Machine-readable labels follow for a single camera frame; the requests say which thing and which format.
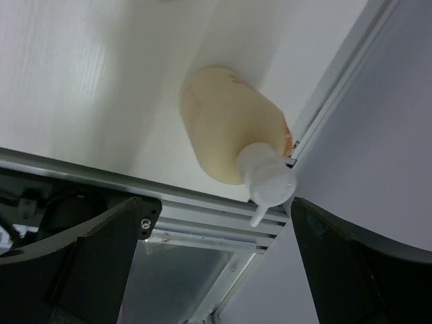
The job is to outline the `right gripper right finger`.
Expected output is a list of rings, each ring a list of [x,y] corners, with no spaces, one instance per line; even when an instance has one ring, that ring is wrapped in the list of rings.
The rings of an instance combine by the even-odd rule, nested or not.
[[[290,214],[320,323],[431,322],[431,252],[303,198]]]

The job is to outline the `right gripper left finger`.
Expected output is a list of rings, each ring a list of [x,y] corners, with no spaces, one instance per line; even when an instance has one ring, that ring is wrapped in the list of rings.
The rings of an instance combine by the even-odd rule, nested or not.
[[[1,255],[2,323],[116,323],[139,239],[140,199]]]

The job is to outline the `cream pump bottle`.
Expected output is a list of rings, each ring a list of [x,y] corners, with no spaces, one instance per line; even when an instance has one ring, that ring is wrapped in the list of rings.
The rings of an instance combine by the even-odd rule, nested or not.
[[[247,188],[256,204],[251,226],[293,195],[297,180],[287,162],[293,139],[284,113],[237,73],[213,66],[190,74],[180,115],[202,170]]]

